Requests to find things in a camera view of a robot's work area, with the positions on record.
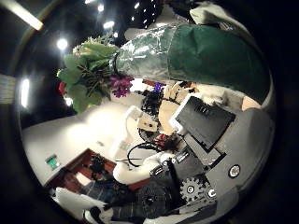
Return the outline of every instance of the wire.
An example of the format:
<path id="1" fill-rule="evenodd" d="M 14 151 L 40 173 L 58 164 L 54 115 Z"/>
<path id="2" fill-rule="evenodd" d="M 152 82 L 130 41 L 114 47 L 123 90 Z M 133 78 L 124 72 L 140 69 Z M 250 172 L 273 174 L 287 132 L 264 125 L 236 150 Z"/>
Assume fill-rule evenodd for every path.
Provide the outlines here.
<path id="1" fill-rule="evenodd" d="M 131 165 L 133 165 L 134 167 L 139 167 L 140 165 L 136 165 L 136 164 L 134 164 L 134 163 L 131 162 L 131 160 L 133 160 L 133 159 L 130 158 L 130 154 L 131 154 L 131 152 L 132 152 L 134 149 L 136 149 L 136 148 L 138 148 L 138 147 L 140 147 L 140 148 L 142 148 L 142 149 L 153 149 L 153 150 L 155 150 L 156 152 L 159 151 L 159 150 L 157 149 L 157 147 L 154 146 L 151 142 L 141 143 L 141 144 L 138 144 L 138 145 L 132 147 L 132 148 L 129 150 L 128 154 L 127 154 L 127 160 L 128 160 L 128 162 L 129 162 Z"/>

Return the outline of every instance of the white wall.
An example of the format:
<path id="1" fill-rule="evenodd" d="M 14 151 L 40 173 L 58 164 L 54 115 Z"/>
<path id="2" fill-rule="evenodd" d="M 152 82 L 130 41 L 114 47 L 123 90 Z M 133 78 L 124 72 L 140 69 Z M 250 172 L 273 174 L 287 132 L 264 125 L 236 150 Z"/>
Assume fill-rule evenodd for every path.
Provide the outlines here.
<path id="1" fill-rule="evenodd" d="M 130 105 L 140 105 L 142 98 L 134 93 L 122 99 L 112 98 L 112 101 L 93 106 L 79 116 L 51 120 L 23 130 L 25 152 L 41 184 L 60 169 L 52 171 L 45 163 L 45 159 L 53 154 L 62 166 L 88 147 L 109 158 L 108 150 L 120 131 L 121 116 Z M 128 120 L 128 130 L 135 139 L 134 144 L 142 142 L 132 119 Z"/>

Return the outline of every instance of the metal gear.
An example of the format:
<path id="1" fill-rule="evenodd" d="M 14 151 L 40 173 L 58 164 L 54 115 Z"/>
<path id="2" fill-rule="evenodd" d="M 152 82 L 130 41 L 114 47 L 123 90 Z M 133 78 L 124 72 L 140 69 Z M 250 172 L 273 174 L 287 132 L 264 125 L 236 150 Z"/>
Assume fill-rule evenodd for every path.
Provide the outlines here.
<path id="1" fill-rule="evenodd" d="M 199 186 L 201 192 L 199 193 L 198 200 L 188 202 L 186 205 L 180 207 L 179 212 L 181 214 L 198 211 L 216 202 L 216 192 L 207 182 L 199 184 Z"/>
<path id="2" fill-rule="evenodd" d="M 199 183 L 197 178 L 187 178 L 181 184 L 180 194 L 187 203 L 200 198 L 200 195 L 205 192 L 203 185 Z"/>

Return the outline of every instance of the plastic wrap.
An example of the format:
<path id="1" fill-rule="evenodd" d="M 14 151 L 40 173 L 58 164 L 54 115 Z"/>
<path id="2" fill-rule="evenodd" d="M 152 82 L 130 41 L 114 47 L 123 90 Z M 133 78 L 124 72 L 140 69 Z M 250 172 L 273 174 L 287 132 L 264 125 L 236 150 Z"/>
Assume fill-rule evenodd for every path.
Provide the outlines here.
<path id="1" fill-rule="evenodd" d="M 165 26 L 127 42 L 116 59 L 119 73 L 219 85 L 262 103 L 270 80 L 262 58 L 241 38 L 205 25 Z"/>

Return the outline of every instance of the screw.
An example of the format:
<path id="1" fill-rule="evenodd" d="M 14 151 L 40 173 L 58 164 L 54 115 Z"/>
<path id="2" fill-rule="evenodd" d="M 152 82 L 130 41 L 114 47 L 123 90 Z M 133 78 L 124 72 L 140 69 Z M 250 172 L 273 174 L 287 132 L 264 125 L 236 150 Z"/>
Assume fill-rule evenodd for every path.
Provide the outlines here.
<path id="1" fill-rule="evenodd" d="M 215 196 L 216 196 L 216 192 L 215 192 L 215 190 L 214 189 L 211 189 L 211 190 L 209 190 L 208 191 L 208 197 L 210 197 L 210 198 L 214 198 Z"/>
<path id="2" fill-rule="evenodd" d="M 240 174 L 240 166 L 239 165 L 234 165 L 229 172 L 229 176 L 231 178 L 236 178 Z"/>
<path id="3" fill-rule="evenodd" d="M 187 192 L 188 193 L 193 193 L 194 192 L 194 186 L 188 186 L 187 187 Z"/>

